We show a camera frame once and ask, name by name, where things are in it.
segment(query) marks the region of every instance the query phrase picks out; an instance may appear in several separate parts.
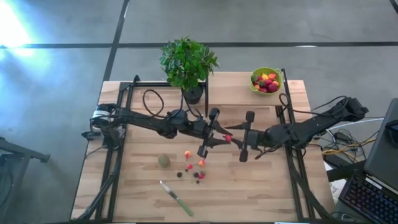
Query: keyboard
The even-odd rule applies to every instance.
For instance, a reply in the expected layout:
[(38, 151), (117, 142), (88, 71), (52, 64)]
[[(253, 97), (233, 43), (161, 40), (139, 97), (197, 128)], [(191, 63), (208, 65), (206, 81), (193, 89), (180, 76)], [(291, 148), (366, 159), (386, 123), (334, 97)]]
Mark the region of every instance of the keyboard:
[(362, 173), (348, 179), (339, 200), (374, 223), (398, 224), (398, 195)]

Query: black plant pot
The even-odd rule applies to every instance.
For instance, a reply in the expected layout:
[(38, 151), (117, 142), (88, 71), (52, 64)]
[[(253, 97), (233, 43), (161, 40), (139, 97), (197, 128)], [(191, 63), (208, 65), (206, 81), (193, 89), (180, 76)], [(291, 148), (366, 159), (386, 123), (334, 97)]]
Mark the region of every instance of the black plant pot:
[(191, 88), (190, 90), (183, 90), (182, 91), (182, 95), (185, 98), (185, 101), (191, 105), (195, 105), (197, 103), (199, 103), (200, 98), (203, 94), (203, 87), (201, 85), (198, 85), (195, 88)]

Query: green knife handle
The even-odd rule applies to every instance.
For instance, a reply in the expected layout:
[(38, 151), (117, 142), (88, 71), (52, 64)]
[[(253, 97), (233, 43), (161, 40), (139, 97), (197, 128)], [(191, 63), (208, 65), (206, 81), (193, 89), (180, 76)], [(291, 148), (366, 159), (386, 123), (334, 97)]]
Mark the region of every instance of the green knife handle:
[(188, 213), (189, 216), (193, 216), (193, 212), (189, 209), (188, 205), (183, 203), (180, 199), (177, 199), (177, 202), (181, 205), (181, 207)]

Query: green bowl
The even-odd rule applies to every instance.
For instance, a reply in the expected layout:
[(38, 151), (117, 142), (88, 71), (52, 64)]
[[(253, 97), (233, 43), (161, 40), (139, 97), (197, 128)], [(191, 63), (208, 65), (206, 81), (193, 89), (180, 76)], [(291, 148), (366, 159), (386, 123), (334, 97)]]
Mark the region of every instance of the green bowl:
[(264, 68), (257, 68), (257, 69), (252, 73), (251, 76), (259, 77), (262, 73), (265, 73), (265, 74), (267, 74), (267, 75), (270, 74), (270, 73), (276, 74), (275, 81), (277, 81), (277, 82), (279, 83), (279, 85), (278, 85), (278, 90), (275, 91), (275, 92), (273, 92), (273, 93), (264, 93), (264, 92), (261, 92), (261, 91), (257, 90), (257, 89), (254, 87), (254, 85), (253, 85), (253, 83), (252, 83), (252, 81), (251, 81), (251, 77), (250, 77), (250, 85), (249, 85), (249, 88), (250, 88), (252, 91), (255, 91), (256, 93), (261, 94), (261, 95), (264, 95), (264, 96), (269, 96), (269, 95), (273, 95), (273, 94), (277, 93), (277, 92), (280, 90), (281, 86), (284, 84), (284, 82), (283, 82), (284, 79), (283, 79), (282, 71), (279, 70), (279, 69), (277, 69), (277, 68), (266, 68), (266, 67), (264, 67)]

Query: green leaves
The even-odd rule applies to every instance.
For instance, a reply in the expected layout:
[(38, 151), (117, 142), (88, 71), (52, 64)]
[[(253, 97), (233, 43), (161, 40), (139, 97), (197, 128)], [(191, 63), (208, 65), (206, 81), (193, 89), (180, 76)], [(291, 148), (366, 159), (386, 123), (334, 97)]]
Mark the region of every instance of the green leaves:
[(161, 50), (160, 64), (167, 74), (167, 81), (184, 90), (198, 86), (198, 79), (206, 79), (210, 72), (213, 73), (213, 66), (218, 67), (214, 52), (188, 37), (169, 42)]

